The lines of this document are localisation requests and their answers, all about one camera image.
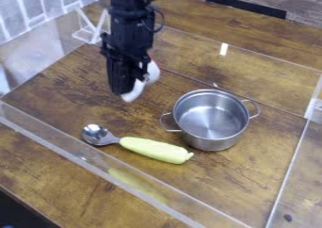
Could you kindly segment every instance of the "black strip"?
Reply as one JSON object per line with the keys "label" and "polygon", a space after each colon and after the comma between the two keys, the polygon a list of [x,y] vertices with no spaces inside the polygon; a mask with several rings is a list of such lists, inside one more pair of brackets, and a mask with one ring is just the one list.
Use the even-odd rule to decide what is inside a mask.
{"label": "black strip", "polygon": [[231,6],[231,7],[235,7],[235,8],[255,12],[255,13],[260,13],[267,16],[283,19],[283,20],[287,17],[287,12],[281,9],[251,4],[251,3],[240,1],[240,0],[204,0],[204,1],[220,4],[224,6]]}

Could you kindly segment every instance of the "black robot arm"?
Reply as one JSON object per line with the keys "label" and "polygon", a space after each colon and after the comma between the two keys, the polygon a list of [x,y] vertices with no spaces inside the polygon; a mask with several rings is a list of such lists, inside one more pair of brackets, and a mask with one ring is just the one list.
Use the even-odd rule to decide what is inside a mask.
{"label": "black robot arm", "polygon": [[102,33],[101,54],[106,57],[106,72],[112,93],[120,95],[133,89],[136,79],[147,77],[151,58],[147,50],[153,44],[153,0],[110,0],[110,35]]}

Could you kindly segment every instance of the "metal spoon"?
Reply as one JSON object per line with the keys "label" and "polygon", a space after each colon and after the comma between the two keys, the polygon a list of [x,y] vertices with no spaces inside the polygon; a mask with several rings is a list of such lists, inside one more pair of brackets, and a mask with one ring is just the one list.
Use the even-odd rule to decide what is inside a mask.
{"label": "metal spoon", "polygon": [[193,155],[193,153],[187,152],[184,148],[164,142],[144,138],[116,138],[106,128],[96,124],[89,124],[82,128],[81,136],[85,141],[94,146],[118,143],[125,149],[137,154],[172,164],[181,164]]}

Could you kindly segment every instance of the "wooden table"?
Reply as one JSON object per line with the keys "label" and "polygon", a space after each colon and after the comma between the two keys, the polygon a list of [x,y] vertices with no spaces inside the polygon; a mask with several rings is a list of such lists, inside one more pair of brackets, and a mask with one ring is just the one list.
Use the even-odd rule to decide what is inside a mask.
{"label": "wooden table", "polygon": [[[239,34],[235,35],[232,31],[225,33],[224,21],[221,25],[215,26],[217,21],[208,17],[208,15],[212,16],[208,11],[217,8],[219,12],[229,16],[232,22],[233,18],[239,19],[232,9],[207,5],[195,0],[171,0],[171,5],[173,7],[181,5],[185,12],[180,12],[179,15],[177,8],[173,12],[167,10],[169,24],[175,27],[180,24],[171,23],[171,20],[180,16],[184,30],[196,33],[195,28],[201,28],[205,31],[204,35],[212,33],[215,37],[219,32],[221,37],[228,35],[225,40],[220,41],[235,37],[243,42],[243,38],[237,37]],[[255,15],[243,12],[244,18],[247,15],[247,22],[259,24]],[[273,19],[260,18],[271,26],[288,28],[287,23],[276,23]],[[308,33],[307,36],[318,32],[302,27],[303,33]],[[235,26],[235,29],[244,32],[243,25]],[[212,88],[213,79],[208,77],[215,78],[223,73],[225,65],[220,66],[215,61],[204,65],[203,58],[197,58],[196,55],[196,59],[188,56],[185,52],[199,54],[200,49],[208,50],[209,42],[200,37],[175,33],[173,35],[173,31],[168,29],[161,34],[163,38],[156,40],[157,48],[151,54],[160,64],[161,78],[133,104],[124,104],[108,91],[104,58],[98,54],[97,47],[90,45],[84,45],[57,61],[48,70],[9,93],[2,101],[76,138],[80,138],[81,127],[89,122],[96,122],[109,127],[120,137],[139,136],[185,146],[180,136],[161,130],[159,116],[184,93],[195,89]],[[197,48],[191,48],[192,41],[197,43]],[[298,46],[306,45],[304,41],[303,43],[300,40],[296,41]],[[288,44],[280,47],[281,54],[275,48],[263,46],[260,47],[267,48],[272,54],[289,53]],[[311,57],[315,55],[315,50],[308,53]],[[252,59],[256,63],[264,63],[264,67],[268,65],[261,58],[253,57],[256,57],[255,60]],[[237,64],[239,60],[239,58],[231,59],[229,64]],[[195,156],[180,166],[136,155],[121,150],[117,145],[110,145],[101,150],[221,210],[243,224],[253,227],[264,226],[306,123],[300,115],[304,111],[303,104],[311,98],[314,86],[314,84],[307,85],[307,82],[315,81],[316,78],[311,70],[298,70],[300,71],[293,72],[291,67],[283,66],[283,72],[287,76],[291,74],[291,79],[287,81],[284,78],[287,84],[280,83],[279,87],[268,85],[269,91],[265,95],[260,95],[257,90],[247,91],[251,85],[241,89],[243,81],[247,83],[247,68],[239,69],[236,73],[243,77],[240,83],[236,83],[239,86],[233,86],[236,80],[233,75],[220,75],[216,79],[220,87],[232,90],[236,94],[249,95],[261,103],[261,114],[251,121],[244,136],[233,148],[219,153],[204,153],[187,147]],[[271,83],[271,78],[267,79],[267,75],[261,76],[267,83]],[[291,95],[291,102],[285,102],[287,91],[276,94],[277,89],[283,88],[298,91],[296,95]],[[8,127],[0,128],[5,134],[0,138],[2,148],[0,184],[58,225],[68,227],[185,226],[151,204],[22,138]],[[208,226],[231,227],[233,223],[217,220],[217,223]]]}

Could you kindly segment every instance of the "metal pot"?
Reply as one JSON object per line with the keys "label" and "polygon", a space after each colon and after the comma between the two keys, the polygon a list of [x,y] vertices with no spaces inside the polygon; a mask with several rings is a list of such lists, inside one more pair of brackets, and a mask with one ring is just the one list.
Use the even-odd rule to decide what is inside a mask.
{"label": "metal pot", "polygon": [[[249,116],[244,102],[251,102],[256,114]],[[239,100],[221,90],[195,90],[177,100],[172,116],[180,130],[168,130],[161,119],[160,125],[167,132],[183,132],[183,139],[192,147],[204,151],[221,151],[239,140],[247,129],[248,120],[260,113],[257,105],[249,100]]]}

